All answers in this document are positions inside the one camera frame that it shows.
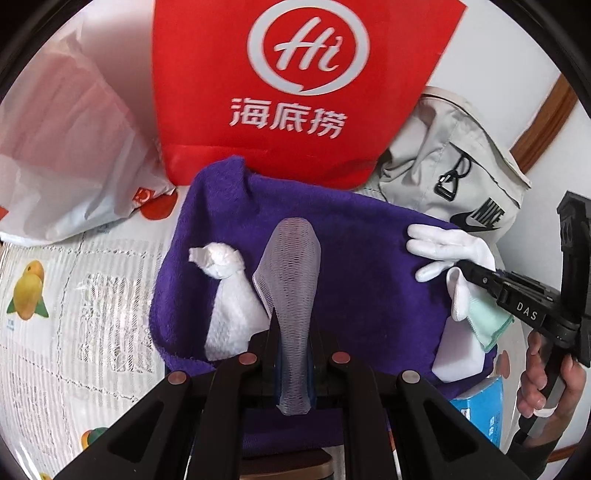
purple towel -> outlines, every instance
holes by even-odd
[[[427,283],[414,279],[429,261],[406,251],[406,231],[411,223],[455,228],[452,224],[351,192],[263,177],[239,157],[214,163],[193,180],[158,274],[150,331],[171,370],[196,375],[213,369],[203,348],[219,281],[189,263],[189,248],[231,245],[252,278],[273,230],[289,217],[307,219],[320,241],[313,317],[337,336],[342,349],[382,372],[416,370],[447,398],[491,373],[496,348],[474,377],[442,384],[431,372],[451,300],[444,275]],[[342,441],[335,411],[298,417],[253,411],[245,421],[246,455]]]

white cloth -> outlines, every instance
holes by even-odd
[[[484,359],[484,350],[470,324],[448,317],[431,369],[437,378],[448,383],[479,374]]]
[[[246,352],[251,336],[269,328],[269,317],[246,279],[242,255],[229,245],[211,243],[204,248],[191,248],[189,261],[220,280],[205,340],[205,356],[215,361]]]

nike swoosh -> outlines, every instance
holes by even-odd
[[[449,221],[468,233],[492,232],[493,230],[498,230],[498,228],[495,227],[468,225],[467,219],[472,213],[473,212],[457,213],[452,215]]]
[[[467,218],[466,218],[466,225],[467,226],[471,226],[471,227],[476,227],[476,228],[482,228],[484,227],[483,224],[481,224],[478,220],[474,220],[474,218],[472,218],[472,215],[474,215],[474,212],[472,212]]]

nike logo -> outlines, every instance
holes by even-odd
[[[505,211],[489,198],[480,208],[452,215],[449,221],[468,233],[490,232],[498,229],[495,224],[504,214]]]

light green cloth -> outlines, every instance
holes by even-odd
[[[513,321],[513,315],[500,308],[491,296],[470,299],[468,322],[486,353]]]

